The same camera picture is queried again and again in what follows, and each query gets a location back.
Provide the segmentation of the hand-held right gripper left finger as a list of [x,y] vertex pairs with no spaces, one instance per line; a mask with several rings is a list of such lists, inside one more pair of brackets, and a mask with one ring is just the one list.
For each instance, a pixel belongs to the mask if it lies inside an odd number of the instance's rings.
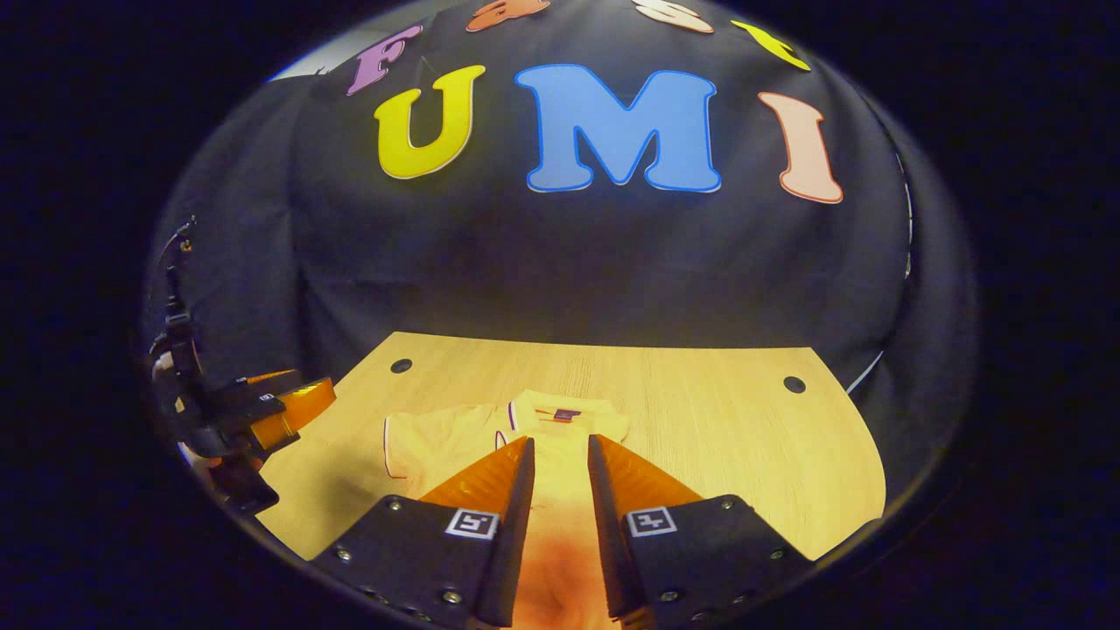
[[422,499],[381,498],[312,566],[391,629],[511,627],[535,476],[517,438]]

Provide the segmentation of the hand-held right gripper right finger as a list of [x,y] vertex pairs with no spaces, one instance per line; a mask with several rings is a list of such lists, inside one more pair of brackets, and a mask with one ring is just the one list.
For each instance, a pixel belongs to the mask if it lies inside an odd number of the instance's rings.
[[620,626],[735,626],[815,569],[735,494],[701,497],[599,434],[587,456],[605,597]]

